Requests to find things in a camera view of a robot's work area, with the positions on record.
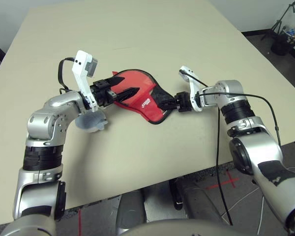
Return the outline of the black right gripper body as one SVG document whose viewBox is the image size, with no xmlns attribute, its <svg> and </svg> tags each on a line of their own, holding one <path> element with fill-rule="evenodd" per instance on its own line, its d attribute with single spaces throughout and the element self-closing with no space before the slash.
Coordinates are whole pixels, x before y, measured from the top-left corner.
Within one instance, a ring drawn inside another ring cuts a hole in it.
<svg viewBox="0 0 295 236">
<path fill-rule="evenodd" d="M 177 109 L 180 113 L 182 112 L 190 112 L 193 110 L 190 94 L 186 91 L 179 92 L 175 95 L 175 100 L 177 104 Z"/>
</svg>

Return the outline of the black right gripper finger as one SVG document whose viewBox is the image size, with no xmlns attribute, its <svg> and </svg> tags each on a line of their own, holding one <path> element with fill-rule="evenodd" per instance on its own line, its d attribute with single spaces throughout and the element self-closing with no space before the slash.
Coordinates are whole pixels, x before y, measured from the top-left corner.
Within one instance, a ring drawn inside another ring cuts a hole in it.
<svg viewBox="0 0 295 236">
<path fill-rule="evenodd" d="M 177 104 L 161 104 L 161 109 L 166 112 L 177 110 L 178 108 L 179 108 L 179 105 Z"/>
<path fill-rule="evenodd" d="M 172 97 L 170 99 L 167 99 L 167 100 L 164 100 L 162 101 L 161 103 L 162 105 L 177 105 L 177 100 L 176 100 L 176 97 Z"/>
</svg>

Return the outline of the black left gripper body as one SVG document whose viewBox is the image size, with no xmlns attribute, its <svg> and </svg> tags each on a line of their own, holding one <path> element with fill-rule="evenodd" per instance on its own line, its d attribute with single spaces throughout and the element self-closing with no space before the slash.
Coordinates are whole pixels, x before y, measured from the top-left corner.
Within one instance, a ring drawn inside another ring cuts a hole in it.
<svg viewBox="0 0 295 236">
<path fill-rule="evenodd" d="M 99 107 L 109 106 L 117 99 L 117 94 L 111 90 L 114 85 L 116 85 L 114 79 L 104 79 L 93 82 L 90 86 Z"/>
</svg>

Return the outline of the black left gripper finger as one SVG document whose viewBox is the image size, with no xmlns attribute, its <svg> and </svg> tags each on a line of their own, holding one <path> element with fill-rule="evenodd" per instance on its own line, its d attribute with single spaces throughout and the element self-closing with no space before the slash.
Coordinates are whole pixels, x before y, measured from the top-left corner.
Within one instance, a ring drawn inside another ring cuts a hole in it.
<svg viewBox="0 0 295 236">
<path fill-rule="evenodd" d="M 124 91 L 117 93 L 115 101 L 122 102 L 124 100 L 127 100 L 133 97 L 139 90 L 140 88 L 138 87 L 127 88 Z"/>
<path fill-rule="evenodd" d="M 110 78 L 107 79 L 107 82 L 109 83 L 109 85 L 111 87 L 118 85 L 120 82 L 122 82 L 124 80 L 124 77 L 120 77 L 120 76 L 112 76 Z"/>
</svg>

